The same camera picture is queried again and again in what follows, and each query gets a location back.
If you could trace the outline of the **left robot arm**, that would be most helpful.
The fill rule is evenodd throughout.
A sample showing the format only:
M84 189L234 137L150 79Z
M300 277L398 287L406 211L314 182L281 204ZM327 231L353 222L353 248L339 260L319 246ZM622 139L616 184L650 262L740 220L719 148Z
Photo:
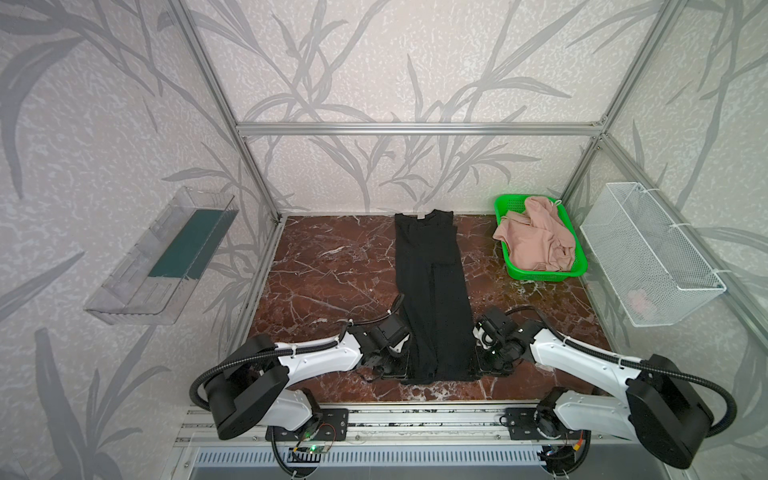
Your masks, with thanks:
M322 410L309 391L294 385L359 367L386 371L405 357L409 340L405 328L353 328L300 343L273 343L259 335L193 380L189 397L211 413L221 440L255 426L297 431L318 422Z

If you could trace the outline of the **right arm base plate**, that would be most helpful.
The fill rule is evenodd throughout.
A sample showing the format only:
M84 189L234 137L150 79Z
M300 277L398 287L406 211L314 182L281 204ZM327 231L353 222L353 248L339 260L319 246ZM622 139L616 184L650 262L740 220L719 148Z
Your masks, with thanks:
M550 410L537 407L510 407L504 410L499 423L512 440L575 442L579 431L568 429Z

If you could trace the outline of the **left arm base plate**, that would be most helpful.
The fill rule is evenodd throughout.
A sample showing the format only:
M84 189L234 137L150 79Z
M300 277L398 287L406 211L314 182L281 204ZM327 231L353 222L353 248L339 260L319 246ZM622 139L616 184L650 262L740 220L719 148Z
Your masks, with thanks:
M266 440L293 443L344 441L347 437L349 416L350 410L346 408L322 408L318 415L313 416L304 426L295 431L282 427L269 427Z

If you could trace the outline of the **black shirt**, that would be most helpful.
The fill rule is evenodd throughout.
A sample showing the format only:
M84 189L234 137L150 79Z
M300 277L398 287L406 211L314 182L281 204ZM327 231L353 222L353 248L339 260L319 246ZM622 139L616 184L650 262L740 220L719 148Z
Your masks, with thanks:
M397 214L395 274L411 335L408 380L473 381L472 310L450 211Z

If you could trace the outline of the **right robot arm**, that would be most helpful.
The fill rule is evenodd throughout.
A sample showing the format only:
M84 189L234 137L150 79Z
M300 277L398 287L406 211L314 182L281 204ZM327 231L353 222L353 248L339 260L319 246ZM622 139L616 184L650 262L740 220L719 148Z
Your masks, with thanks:
M637 442L664 464L686 469L713 425L711 410L664 357L622 357L533 321L502 327L480 322L473 335L483 366L511 367L524 360L598 388L596 394L582 394L558 387L541 400L532 427L544 438L608 434Z

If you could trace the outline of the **pink garment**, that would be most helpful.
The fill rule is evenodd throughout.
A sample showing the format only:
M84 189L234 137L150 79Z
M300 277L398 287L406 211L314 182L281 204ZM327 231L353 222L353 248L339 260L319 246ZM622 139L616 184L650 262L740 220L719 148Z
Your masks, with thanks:
M524 212L509 211L501 217L493 238L508 249L511 263L525 271L570 271L576 242L561 221L558 207L542 196L524 200Z

